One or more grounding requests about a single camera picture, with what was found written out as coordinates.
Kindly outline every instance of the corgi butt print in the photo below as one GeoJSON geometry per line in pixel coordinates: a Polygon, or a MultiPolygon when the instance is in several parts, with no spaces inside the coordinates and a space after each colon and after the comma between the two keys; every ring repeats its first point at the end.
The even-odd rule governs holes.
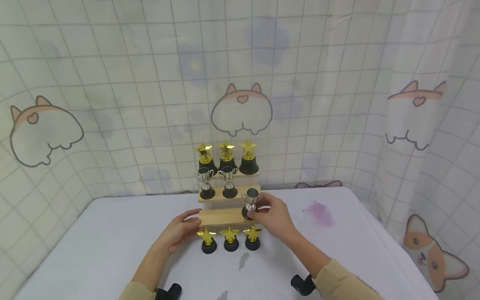
{"type": "Polygon", "coordinates": [[[433,90],[421,90],[418,81],[414,80],[399,93],[391,95],[385,116],[387,142],[401,153],[410,153],[408,147],[411,145],[418,151],[427,149],[445,86],[444,81],[433,90]]]}
{"type": "Polygon", "coordinates": [[[236,136],[240,130],[257,135],[268,127],[272,114],[272,104],[258,83],[251,90],[237,90],[234,84],[229,84],[225,95],[213,107],[211,121],[215,128],[230,136],[236,136]]]}
{"type": "Polygon", "coordinates": [[[403,245],[435,293],[444,290],[446,280],[462,279],[470,271],[461,259],[440,248],[418,215],[408,219],[403,245]]]}
{"type": "Polygon", "coordinates": [[[13,128],[10,146],[15,158],[26,167],[49,165],[54,149],[70,149],[84,137],[77,119],[63,108],[54,106],[43,96],[25,110],[10,106],[13,128]]]}

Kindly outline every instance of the wooden step stand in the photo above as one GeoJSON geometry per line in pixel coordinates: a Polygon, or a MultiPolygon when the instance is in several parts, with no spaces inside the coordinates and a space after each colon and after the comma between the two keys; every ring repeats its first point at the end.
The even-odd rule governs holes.
{"type": "MultiPolygon", "coordinates": [[[[252,175],[246,175],[238,171],[236,179],[246,178],[246,177],[257,177],[258,175],[259,175],[259,172],[252,175]]],[[[241,215],[241,210],[245,205],[245,202],[242,200],[241,195],[245,194],[249,188],[254,188],[258,190],[258,192],[260,192],[261,190],[260,190],[259,184],[235,185],[235,188],[237,189],[238,193],[237,193],[237,196],[235,196],[234,198],[225,198],[223,196],[222,194],[224,189],[223,185],[215,186],[212,188],[215,190],[215,196],[212,199],[207,199],[207,200],[202,199],[200,197],[201,190],[198,192],[199,203],[212,204],[212,203],[221,203],[221,202],[225,202],[225,203],[231,202],[234,204],[239,203],[239,207],[202,210],[198,216],[202,220],[202,223],[200,224],[201,227],[225,227],[225,226],[248,227],[255,224],[254,221],[246,220],[241,215]]]]}

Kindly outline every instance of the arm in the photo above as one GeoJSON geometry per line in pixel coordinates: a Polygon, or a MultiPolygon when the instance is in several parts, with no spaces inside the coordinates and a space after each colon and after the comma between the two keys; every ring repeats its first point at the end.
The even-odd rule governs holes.
{"type": "Polygon", "coordinates": [[[170,222],[148,250],[119,300],[154,300],[154,291],[168,258],[200,230],[201,220],[197,217],[188,218],[199,212],[200,209],[186,211],[170,222]]]}
{"type": "Polygon", "coordinates": [[[262,193],[257,203],[259,212],[248,216],[295,254],[312,275],[317,290],[325,300],[382,300],[383,298],[354,274],[310,243],[293,225],[287,205],[279,198],[262,193]]]}

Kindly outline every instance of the heart shape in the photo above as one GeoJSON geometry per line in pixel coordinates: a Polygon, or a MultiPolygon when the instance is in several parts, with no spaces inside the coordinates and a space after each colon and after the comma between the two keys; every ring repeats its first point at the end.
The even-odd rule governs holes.
{"type": "Polygon", "coordinates": [[[238,97],[237,97],[237,101],[238,101],[239,103],[244,104],[245,102],[248,101],[248,95],[238,96],[238,97]]]}
{"type": "Polygon", "coordinates": [[[419,107],[420,105],[423,105],[423,103],[425,103],[425,101],[427,101],[427,97],[415,97],[413,99],[413,105],[415,105],[415,107],[419,107]]]}
{"type": "Polygon", "coordinates": [[[38,114],[36,112],[32,113],[27,117],[27,122],[30,124],[36,124],[38,122],[38,114]]]}

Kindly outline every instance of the black trophy base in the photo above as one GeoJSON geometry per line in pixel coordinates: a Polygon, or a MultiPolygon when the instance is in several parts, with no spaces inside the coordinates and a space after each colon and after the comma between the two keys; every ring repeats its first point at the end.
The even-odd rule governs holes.
{"type": "Polygon", "coordinates": [[[225,250],[227,250],[228,252],[234,252],[236,249],[238,249],[240,246],[240,243],[239,243],[239,240],[235,237],[235,241],[233,243],[229,243],[227,242],[227,240],[225,240],[225,242],[223,242],[223,248],[225,248],[225,250]]]}
{"type": "Polygon", "coordinates": [[[205,245],[205,242],[202,242],[202,251],[205,254],[212,254],[216,250],[216,241],[212,240],[210,245],[205,245]]]}
{"type": "Polygon", "coordinates": [[[200,198],[205,200],[212,199],[213,196],[215,196],[215,190],[212,187],[210,187],[208,190],[202,190],[200,192],[200,198]]]}
{"type": "Polygon", "coordinates": [[[172,284],[168,291],[157,288],[155,300],[179,300],[181,286],[177,283],[172,284]]]}
{"type": "Polygon", "coordinates": [[[242,209],[241,209],[241,215],[243,216],[243,218],[245,218],[246,220],[249,220],[249,221],[252,221],[253,219],[248,217],[247,215],[247,208],[244,206],[242,209]]]}
{"type": "Polygon", "coordinates": [[[250,251],[255,251],[260,248],[260,239],[257,238],[255,241],[250,241],[249,238],[245,240],[245,246],[247,247],[248,250],[250,251]]]}
{"type": "Polygon", "coordinates": [[[238,194],[238,191],[236,188],[233,188],[233,189],[223,189],[223,192],[222,192],[222,195],[225,197],[225,198],[228,198],[228,199],[231,199],[231,198],[235,198],[235,196],[237,196],[238,194]]]}
{"type": "Polygon", "coordinates": [[[252,175],[258,172],[257,158],[246,160],[242,157],[239,171],[245,175],[252,175]]]}
{"type": "Polygon", "coordinates": [[[232,160],[230,161],[220,160],[220,166],[218,167],[218,169],[223,170],[223,168],[225,167],[232,167],[233,169],[235,169],[237,167],[237,165],[235,165],[235,159],[232,158],[232,160]]]}
{"type": "Polygon", "coordinates": [[[213,160],[210,160],[209,163],[201,163],[201,162],[198,162],[198,168],[208,168],[209,170],[213,170],[213,176],[215,176],[218,172],[218,168],[215,166],[215,163],[213,162],[213,160]]]}

